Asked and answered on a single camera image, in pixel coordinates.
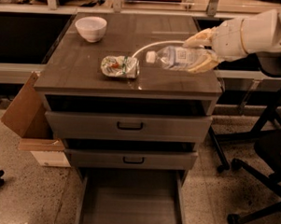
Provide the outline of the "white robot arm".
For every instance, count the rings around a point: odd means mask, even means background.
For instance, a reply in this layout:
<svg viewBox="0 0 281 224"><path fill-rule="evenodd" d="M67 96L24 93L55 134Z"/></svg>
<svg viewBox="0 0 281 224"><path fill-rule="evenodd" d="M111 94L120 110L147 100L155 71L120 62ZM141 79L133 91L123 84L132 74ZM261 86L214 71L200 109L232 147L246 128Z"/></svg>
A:
<svg viewBox="0 0 281 224"><path fill-rule="evenodd" d="M281 51L281 7L245 19L234 18L219 26L206 28L189 37L185 47L208 46L203 62L194 64L189 72L207 72L223 62L232 62L256 52Z"/></svg>

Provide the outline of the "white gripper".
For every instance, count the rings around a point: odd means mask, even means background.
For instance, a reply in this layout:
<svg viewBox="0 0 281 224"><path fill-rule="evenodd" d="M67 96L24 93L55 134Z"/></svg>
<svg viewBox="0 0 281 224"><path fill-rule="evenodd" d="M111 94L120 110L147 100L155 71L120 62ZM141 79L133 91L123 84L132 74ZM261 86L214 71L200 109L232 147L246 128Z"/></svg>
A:
<svg viewBox="0 0 281 224"><path fill-rule="evenodd" d="M183 44L186 48L199 49L199 61L190 65L188 72L198 74L215 68L222 61L232 62L247 56L242 41L244 20L236 18L224 21L219 27L206 28L189 37Z"/></svg>

